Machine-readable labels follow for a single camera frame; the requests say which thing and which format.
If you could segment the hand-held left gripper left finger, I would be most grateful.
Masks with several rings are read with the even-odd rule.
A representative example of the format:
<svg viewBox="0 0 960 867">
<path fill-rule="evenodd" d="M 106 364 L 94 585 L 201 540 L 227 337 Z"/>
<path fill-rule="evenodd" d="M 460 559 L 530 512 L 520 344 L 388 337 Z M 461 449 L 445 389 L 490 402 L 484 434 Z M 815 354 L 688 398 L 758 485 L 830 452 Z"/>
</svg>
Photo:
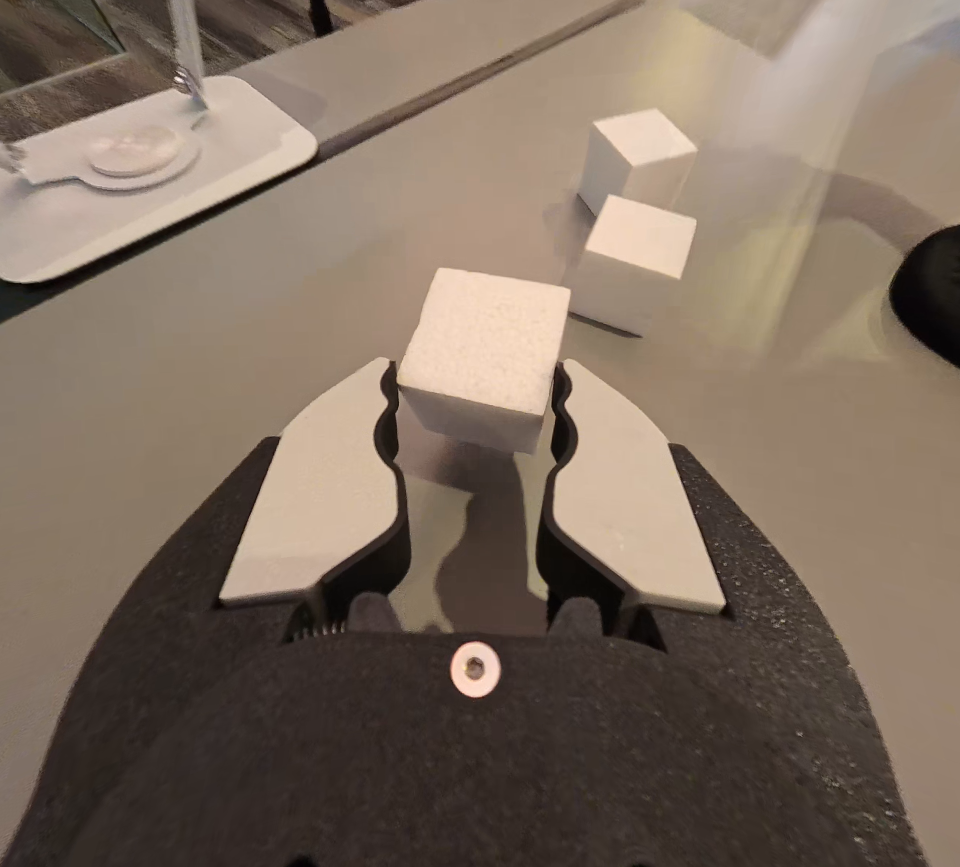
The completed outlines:
<svg viewBox="0 0 960 867">
<path fill-rule="evenodd" d="M 225 607 L 298 601 L 326 628 L 355 597 L 389 596 L 409 571 L 397 464 L 397 365 L 377 357 L 282 430 L 222 582 Z"/>
</svg>

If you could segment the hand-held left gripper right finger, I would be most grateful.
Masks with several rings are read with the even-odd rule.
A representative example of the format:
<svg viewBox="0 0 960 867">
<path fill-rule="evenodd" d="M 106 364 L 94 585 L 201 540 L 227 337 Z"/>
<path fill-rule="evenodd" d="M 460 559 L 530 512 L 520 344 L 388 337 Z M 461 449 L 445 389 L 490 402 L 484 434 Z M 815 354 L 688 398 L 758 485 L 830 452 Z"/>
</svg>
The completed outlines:
<svg viewBox="0 0 960 867">
<path fill-rule="evenodd" d="M 554 465 L 538 525 L 548 621 L 582 597 L 607 636 L 636 636 L 642 610 L 720 616 L 727 599 L 669 441 L 638 406 L 573 359 L 558 363 Z"/>
</svg>

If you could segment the wooden board document stand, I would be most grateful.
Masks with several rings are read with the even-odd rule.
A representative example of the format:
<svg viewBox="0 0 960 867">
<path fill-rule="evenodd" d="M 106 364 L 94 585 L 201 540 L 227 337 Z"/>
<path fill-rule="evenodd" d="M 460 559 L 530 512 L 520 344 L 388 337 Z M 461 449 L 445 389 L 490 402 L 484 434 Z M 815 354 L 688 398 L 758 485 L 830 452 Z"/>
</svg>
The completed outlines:
<svg viewBox="0 0 960 867">
<path fill-rule="evenodd" d="M 3 283 L 67 276 L 316 156 L 315 135 L 248 82 L 206 76 L 194 0 L 166 2 L 167 90 L 2 141 Z"/>
</svg>

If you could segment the black wrist rest pad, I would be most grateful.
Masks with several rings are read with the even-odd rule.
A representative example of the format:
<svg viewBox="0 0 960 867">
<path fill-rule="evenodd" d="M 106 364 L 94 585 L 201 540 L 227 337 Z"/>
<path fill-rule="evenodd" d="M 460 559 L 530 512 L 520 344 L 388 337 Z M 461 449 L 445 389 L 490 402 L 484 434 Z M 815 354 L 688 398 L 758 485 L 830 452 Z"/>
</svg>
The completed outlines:
<svg viewBox="0 0 960 867">
<path fill-rule="evenodd" d="M 906 254 L 889 301 L 908 333 L 959 367 L 959 225 L 936 230 Z"/>
</svg>

